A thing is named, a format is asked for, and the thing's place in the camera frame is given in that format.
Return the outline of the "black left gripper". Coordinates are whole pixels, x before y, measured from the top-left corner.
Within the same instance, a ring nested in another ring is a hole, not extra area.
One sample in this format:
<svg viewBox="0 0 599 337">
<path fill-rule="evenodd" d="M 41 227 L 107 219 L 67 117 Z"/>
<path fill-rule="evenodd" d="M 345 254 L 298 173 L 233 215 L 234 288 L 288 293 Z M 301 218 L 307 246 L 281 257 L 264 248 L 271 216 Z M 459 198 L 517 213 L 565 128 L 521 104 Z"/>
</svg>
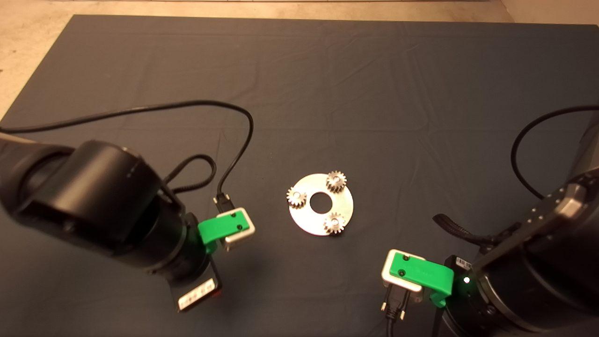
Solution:
<svg viewBox="0 0 599 337">
<path fill-rule="evenodd" d="M 182 222 L 181 236 L 174 250 L 160 262 L 144 269 L 146 273 L 166 280 L 178 313 L 188 312 L 222 292 L 222 280 L 203 244 L 196 216 L 187 213 Z"/>
</svg>

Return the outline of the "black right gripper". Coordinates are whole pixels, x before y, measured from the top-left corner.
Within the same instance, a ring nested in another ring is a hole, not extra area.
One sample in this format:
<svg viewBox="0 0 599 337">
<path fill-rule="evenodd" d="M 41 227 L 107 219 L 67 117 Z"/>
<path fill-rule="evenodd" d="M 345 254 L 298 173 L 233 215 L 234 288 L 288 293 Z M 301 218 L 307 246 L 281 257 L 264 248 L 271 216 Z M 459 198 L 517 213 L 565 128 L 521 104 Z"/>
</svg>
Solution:
<svg viewBox="0 0 599 337">
<path fill-rule="evenodd" d="M 530 337 L 535 331 L 520 326 L 488 299 L 471 271 L 471 263 L 456 255 L 444 265 L 454 272 L 452 294 L 444 309 L 437 309 L 433 337 Z"/>
</svg>

